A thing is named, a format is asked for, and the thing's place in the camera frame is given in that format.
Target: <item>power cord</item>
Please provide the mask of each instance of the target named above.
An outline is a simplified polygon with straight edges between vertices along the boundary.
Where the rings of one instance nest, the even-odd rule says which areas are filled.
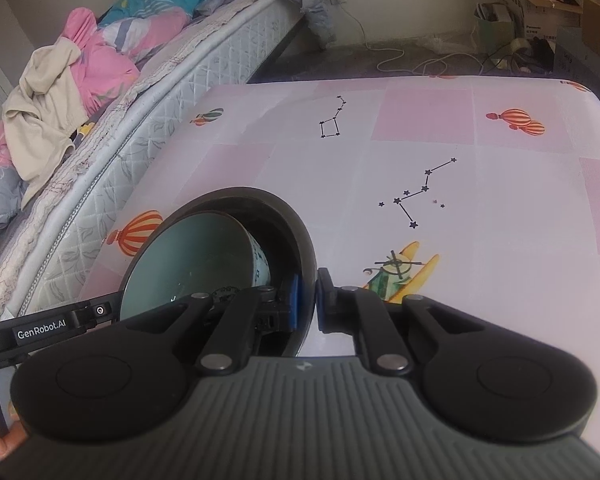
[[[353,14],[351,14],[347,9],[345,9],[342,4],[340,4],[340,8],[343,10],[343,12],[347,16],[349,16],[352,20],[354,20],[360,26],[360,30],[362,31],[362,37],[365,40],[365,47],[367,50],[372,51],[372,52],[399,52],[398,56],[394,56],[389,59],[385,59],[384,61],[381,61],[380,63],[378,63],[376,65],[376,70],[378,70],[378,72],[384,72],[384,73],[407,72],[407,73],[410,73],[413,75],[427,75],[427,66],[429,66],[430,64],[434,64],[434,63],[442,63],[442,65],[444,65],[444,68],[443,68],[442,72],[439,72],[436,75],[443,75],[446,72],[446,70],[449,68],[448,64],[446,64],[444,61],[445,59],[448,59],[453,56],[468,56],[471,59],[474,59],[475,62],[480,65],[480,72],[478,73],[478,75],[482,75],[482,71],[484,70],[484,63],[486,62],[486,60],[484,62],[482,62],[477,57],[473,56],[472,54],[468,54],[466,52],[455,52],[453,54],[448,54],[443,57],[427,59],[426,61],[423,61],[415,68],[394,68],[394,69],[387,69],[387,70],[382,69],[382,68],[380,68],[382,65],[392,62],[392,61],[396,61],[396,60],[400,59],[401,57],[404,57],[404,54],[405,54],[404,50],[401,48],[389,48],[389,47],[374,48],[372,46],[369,46],[369,43],[366,40],[365,27],[362,26],[362,23],[360,23],[360,20],[358,20]],[[422,67],[422,73],[417,73],[416,70],[419,69],[420,67]]]
[[[513,71],[511,70],[511,64],[510,64],[511,61],[513,60],[513,54],[507,54],[506,56],[503,56],[502,59],[497,64],[494,63],[490,69],[483,72],[482,75],[487,75],[489,72],[493,72],[494,70],[496,70],[500,66],[500,64],[507,58],[509,58],[509,69],[508,69],[509,73],[513,73]]]
[[[501,50],[503,50],[503,49],[505,49],[505,48],[509,48],[509,47],[510,47],[510,43],[507,43],[506,45],[503,45],[503,46],[501,46],[501,47],[500,47],[498,50],[496,50],[496,51],[495,51],[493,54],[489,54],[489,55],[487,56],[487,58],[486,58],[486,59],[485,59],[485,60],[482,62],[482,65],[481,65],[481,68],[482,68],[482,70],[484,70],[484,65],[485,65],[485,63],[487,63],[487,61],[488,61],[488,60],[491,60],[491,58],[492,58],[493,56],[497,56],[497,55],[500,53],[500,51],[501,51]],[[493,63],[493,65],[494,65],[494,66],[493,66],[493,68],[490,68],[490,69],[488,69],[488,70],[487,70],[487,72],[484,72],[484,73],[489,73],[489,72],[491,72],[491,70],[494,70],[495,68],[497,68],[499,64],[500,64],[500,63]]]

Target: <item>beige cloth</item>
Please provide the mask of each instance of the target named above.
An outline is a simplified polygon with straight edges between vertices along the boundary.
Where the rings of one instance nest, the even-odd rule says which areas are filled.
[[[13,165],[29,183],[22,207],[47,183],[73,146],[71,134],[88,119],[69,65],[80,57],[71,40],[37,49],[20,84],[2,105],[4,136]]]

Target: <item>human hand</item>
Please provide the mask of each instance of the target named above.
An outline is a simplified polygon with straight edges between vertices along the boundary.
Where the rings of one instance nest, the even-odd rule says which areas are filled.
[[[9,433],[5,437],[0,438],[0,458],[6,457],[27,439],[27,433],[24,431],[20,418],[11,403],[9,403],[9,413],[14,423]]]

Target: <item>floor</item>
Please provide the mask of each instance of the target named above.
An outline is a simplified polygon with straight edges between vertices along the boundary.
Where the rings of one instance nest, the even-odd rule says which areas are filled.
[[[405,51],[404,57],[387,63],[382,69],[413,69],[420,63],[439,58],[442,55],[418,46],[413,41],[391,41],[374,44],[374,48],[400,48]],[[317,79],[344,79],[357,77],[388,77],[409,75],[409,72],[379,72],[376,65],[381,61],[397,56],[397,52],[370,52],[363,45],[330,48],[321,52],[307,52],[295,56],[280,57],[257,82],[273,81],[302,81]],[[476,55],[483,60],[484,56]],[[453,56],[445,61],[448,64],[447,75],[478,75],[480,65],[468,56]],[[432,64],[427,74],[437,75],[443,70],[443,65]],[[491,70],[493,65],[485,63],[485,72],[491,74],[508,72]]]

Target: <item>hot air balloon print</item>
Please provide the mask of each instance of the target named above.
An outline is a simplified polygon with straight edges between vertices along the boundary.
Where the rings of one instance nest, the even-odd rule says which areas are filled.
[[[523,126],[520,128],[523,132],[529,135],[533,135],[535,137],[544,134],[545,127],[544,124],[539,123],[538,121],[531,121],[527,126]]]
[[[502,119],[509,123],[509,128],[512,130],[524,128],[531,122],[531,116],[519,108],[510,108],[509,110],[504,110],[501,114],[487,114],[487,118],[494,121]]]
[[[212,123],[218,117],[222,115],[224,112],[224,108],[214,108],[213,110],[207,112],[206,114],[198,114],[195,119],[190,122],[195,124],[196,126],[204,126],[207,123]]]
[[[107,237],[107,245],[118,242],[120,250],[126,256],[136,256],[140,247],[162,223],[162,216],[155,209],[136,216],[124,228],[114,229]]]
[[[581,92],[591,92],[591,90],[589,90],[586,86],[581,85],[580,83],[576,83],[575,81],[560,81],[560,83],[562,83],[563,85],[573,86],[574,88],[577,88]]]

